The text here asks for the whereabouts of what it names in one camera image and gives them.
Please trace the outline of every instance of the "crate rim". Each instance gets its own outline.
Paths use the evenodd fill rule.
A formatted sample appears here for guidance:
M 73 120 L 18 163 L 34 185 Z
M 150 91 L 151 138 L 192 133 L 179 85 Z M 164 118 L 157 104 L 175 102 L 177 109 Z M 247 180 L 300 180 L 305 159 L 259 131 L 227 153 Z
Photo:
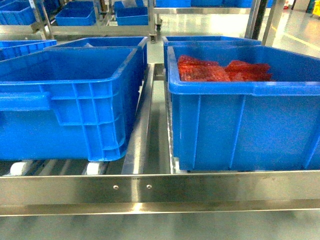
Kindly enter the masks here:
M 5 47 L 0 47 L 0 49 L 10 49 L 10 48 L 16 48 L 16 47 L 24 47 L 24 46 L 29 46 L 29 45 L 34 45 L 34 44 L 42 44 L 42 43 L 56 43 L 57 40 L 4 40 L 0 42 L 6 42 L 6 43 L 10 43 L 10 42 L 19 42 L 19 41 L 28 41 L 30 43 L 28 44 L 21 44 L 21 45 L 15 45 L 15 46 L 5 46 Z
M 225 48 L 268 48 L 273 49 L 273 47 L 267 46 L 226 46 Z M 295 52 L 290 52 L 287 50 L 282 50 L 294 55 L 304 56 L 308 58 L 313 58 L 320 61 L 319 58 L 307 56 Z M 176 54 L 173 46 L 169 46 L 167 50 L 168 59 L 168 79 L 169 79 L 169 91 L 172 94 L 177 95 L 251 95 L 256 97 L 265 96 L 320 96 L 320 81 L 260 81 L 260 82 L 185 82 L 180 80 L 180 75 L 178 71 L 178 62 L 176 59 Z M 230 92 L 229 88 L 238 88 Z M 290 92 L 277 92 L 268 93 L 263 92 L 263 90 L 268 90 L 268 88 L 273 88 L 277 90 L 316 90 L 313 93 L 290 93 Z
M 118 68 L 114 71 L 114 73 L 108 77 L 108 78 L 98 78 L 98 79 L 87 79 L 86 81 L 80 80 L 80 79 L 73 79 L 73 80 L 46 80 L 46 81 L 0 81 L 0 86 L 11 86 L 11 85 L 39 85 L 39 84 L 83 84 L 83 83 L 105 83 L 105 82 L 111 82 L 116 80 L 122 75 L 123 70 L 128 66 L 130 60 L 134 57 L 134 55 L 137 53 L 138 49 L 137 47 L 121 47 L 121 49 L 129 49 L 131 52 L 127 55 L 125 60 L 118 66 Z M 18 56 L 11 59 L 6 59 L 0 62 L 6 63 L 7 61 L 14 61 L 17 58 L 26 58 L 32 55 L 42 54 L 45 52 L 50 51 L 60 51 L 61 48 L 50 48 L 43 51 L 34 52 L 28 55 Z M 82 51 L 82 48 L 73 48 L 73 51 Z
M 92 46 L 90 47 L 91 49 L 93 48 L 117 48 L 117 47 L 120 47 L 120 48 L 131 48 L 131 47 L 144 47 L 147 42 L 148 42 L 148 37 L 147 36 L 97 36 L 97 37 L 83 37 L 83 38 L 80 38 L 80 39 L 77 39 L 77 40 L 73 40 L 73 41 L 68 41 L 68 42 L 65 42 L 65 43 L 60 43 L 60 44 L 57 44 L 57 45 L 54 45 L 54 46 L 49 46 L 49 47 L 46 47 L 45 50 L 47 49 L 51 49 L 51 48 L 55 48 L 55 49 L 68 49 L 68 48 L 83 48 L 83 46 L 62 46 L 62 45 L 65 45 L 65 44 L 70 44 L 70 43 L 75 43 L 75 42 L 78 42 L 78 41 L 82 41 L 82 40 L 86 40 L 86 39 L 118 39 L 118 38 L 128 38 L 128 39 L 132 39 L 132 38 L 135 38 L 135 39 L 138 39 L 138 38 L 141 38 L 141 41 L 139 42 L 138 45 L 132 45 L 132 46 Z
M 168 40 L 169 38 L 189 38 L 189 37 L 227 37 L 227 38 L 239 38 L 239 40 L 221 40 L 221 41 L 214 41 L 214 40 L 186 40 L 186 41 L 176 41 L 176 40 Z M 163 44 L 165 46 L 169 46 L 171 43 L 186 43 L 186 42 L 197 42 L 197 43 L 202 43 L 202 42 L 237 42 L 237 41 L 246 41 L 246 42 L 260 42 L 259 40 L 254 40 L 254 39 L 248 39 L 248 38 L 243 38 L 243 40 L 240 37 L 236 36 L 225 36 L 225 35 L 183 35 L 183 36 L 163 36 L 162 37 Z
M 77 9 L 81 9 L 81 10 L 91 10 L 90 13 L 87 16 L 59 16 L 63 11 L 72 11 L 72 10 L 77 10 Z M 56 16 L 60 19 L 88 19 L 90 17 L 90 15 L 92 14 L 92 12 L 94 12 L 94 9 L 89 9 L 89 8 L 64 8 L 62 9 Z

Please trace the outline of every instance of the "metal post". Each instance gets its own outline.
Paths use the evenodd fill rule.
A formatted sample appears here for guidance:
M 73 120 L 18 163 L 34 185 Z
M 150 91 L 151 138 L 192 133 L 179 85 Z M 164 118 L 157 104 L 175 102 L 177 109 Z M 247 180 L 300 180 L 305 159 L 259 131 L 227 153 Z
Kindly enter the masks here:
M 38 28 L 40 28 L 41 38 L 42 38 L 43 40 L 49 39 L 49 37 L 48 37 L 48 35 L 47 35 L 47 32 L 46 32 L 46 29 L 45 29 L 45 24 L 44 24 L 44 22 L 42 21 L 42 17 L 41 17 L 41 14 L 40 14 L 40 12 L 39 12 L 39 9 L 38 9 L 37 4 L 35 3 L 34 0 L 29 0 L 29 3 L 30 3 L 30 6 L 31 6 L 31 8 L 32 8 L 32 11 L 33 11 L 35 20 L 36 20 L 37 23 L 38 23 Z
M 272 46 L 274 44 L 285 2 L 286 0 L 274 0 L 264 31 L 262 45 Z
M 46 24 L 48 26 L 48 30 L 49 30 L 49 35 L 48 35 L 48 38 L 49 39 L 55 39 L 53 34 L 52 34 L 52 28 L 51 28 L 51 23 L 50 23 L 50 18 L 48 16 L 48 13 L 47 13 L 47 10 L 45 8 L 45 5 L 44 5 L 44 1 L 42 0 L 41 3 L 41 8 L 42 8 L 42 11 L 43 11 L 43 14 L 44 14 L 44 18 L 45 18 L 45 21 L 46 21 Z
M 149 19 L 149 30 L 151 42 L 156 42 L 156 20 L 155 20 L 155 0 L 148 0 L 148 19 Z
M 267 2 L 268 0 L 253 0 L 245 31 L 246 39 L 258 39 L 265 16 Z

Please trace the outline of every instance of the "plastic crate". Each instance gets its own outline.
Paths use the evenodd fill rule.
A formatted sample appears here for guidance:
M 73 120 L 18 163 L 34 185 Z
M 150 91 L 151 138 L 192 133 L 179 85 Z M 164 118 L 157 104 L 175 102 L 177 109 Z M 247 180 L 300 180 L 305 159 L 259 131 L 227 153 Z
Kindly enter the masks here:
M 201 47 L 201 46 L 254 46 L 261 41 L 231 36 L 165 36 L 163 40 L 164 67 L 167 70 L 167 49 L 169 46 Z
M 136 47 L 47 48 L 0 62 L 0 160 L 123 157 L 139 62 Z
M 35 21 L 33 10 L 26 1 L 14 1 L 0 7 L 2 25 L 31 25 Z
M 7 4 L 11 4 L 13 3 L 15 0 L 2 0 L 0 1 L 0 7 L 7 5 Z
M 181 82 L 177 60 L 268 63 L 275 82 Z M 182 170 L 320 169 L 320 59 L 265 46 L 168 48 Z
M 35 53 L 56 44 L 57 40 L 0 41 L 2 60 Z
M 144 7 L 144 1 L 143 0 L 136 0 L 136 6 L 137 7 Z M 114 11 L 116 12 L 118 9 L 124 9 L 125 6 L 123 5 L 122 1 L 115 1 L 114 2 Z
M 70 1 L 63 9 L 94 9 L 93 1 Z
M 271 8 L 272 3 L 273 3 L 273 0 L 268 0 L 266 7 Z M 238 8 L 251 8 L 251 5 L 252 5 L 252 0 L 235 0 L 235 7 L 238 7 Z
M 156 0 L 158 8 L 190 8 L 191 0 Z
M 148 64 L 147 42 L 148 38 L 145 36 L 87 37 L 55 45 L 51 48 L 138 47 L 143 52 L 143 66 L 146 68 Z
M 96 24 L 95 10 L 91 8 L 66 8 L 55 16 L 58 26 L 92 26 Z
M 192 7 L 219 7 L 223 0 L 191 0 Z
M 121 8 L 116 11 L 115 19 L 119 26 L 148 25 L 148 8 Z

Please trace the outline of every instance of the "stainless steel frame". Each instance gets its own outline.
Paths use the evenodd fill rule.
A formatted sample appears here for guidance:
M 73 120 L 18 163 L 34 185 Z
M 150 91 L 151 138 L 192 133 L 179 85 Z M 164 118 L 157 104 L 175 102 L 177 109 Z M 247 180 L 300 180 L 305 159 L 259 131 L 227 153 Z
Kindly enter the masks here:
M 149 64 L 137 122 L 122 168 L 116 174 L 54 175 L 59 161 L 37 163 L 27 176 L 0 177 L 0 216 L 156 214 L 320 209 L 320 171 L 181 172 L 172 154 L 171 174 L 143 174 L 147 156 L 153 80 L 163 81 L 170 152 L 171 108 L 162 64 Z M 85 166 L 86 161 L 65 164 Z
M 266 10 L 266 0 L 253 0 L 252 8 L 237 7 L 188 7 L 188 8 L 158 8 L 155 7 L 155 0 L 148 0 L 148 26 L 114 26 L 110 22 L 114 19 L 111 0 L 109 0 L 108 12 L 102 21 L 99 21 L 98 11 L 97 24 L 93 26 L 57 26 L 55 21 L 51 21 L 46 9 L 41 4 L 44 12 L 45 21 L 39 17 L 38 6 L 34 4 L 34 0 L 29 0 L 37 22 L 30 26 L 12 26 L 0 25 L 0 33 L 13 35 L 34 34 L 40 31 L 43 39 L 53 39 L 54 36 L 70 36 L 70 35 L 94 35 L 94 36 L 150 36 L 151 42 L 156 42 L 156 29 L 161 29 L 160 14 L 249 14 L 249 21 L 245 33 L 246 38 L 257 39 L 262 26 L 262 20 Z M 272 45 L 275 38 L 277 26 L 281 17 L 281 10 L 284 0 L 274 1 L 272 10 L 268 17 L 268 25 L 264 33 L 263 44 Z

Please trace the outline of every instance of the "shiny floor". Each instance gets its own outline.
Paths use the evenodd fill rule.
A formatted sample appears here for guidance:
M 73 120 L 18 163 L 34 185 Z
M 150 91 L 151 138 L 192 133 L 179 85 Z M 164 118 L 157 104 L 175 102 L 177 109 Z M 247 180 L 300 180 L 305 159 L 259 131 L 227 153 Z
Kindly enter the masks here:
M 163 15 L 162 36 L 244 36 L 247 15 Z M 320 58 L 320 20 L 285 11 L 274 47 Z M 148 46 L 163 62 L 161 41 Z M 163 83 L 154 83 L 151 159 L 166 156 Z M 155 163 L 149 169 L 165 173 Z M 320 211 L 0 217 L 0 240 L 318 240 Z

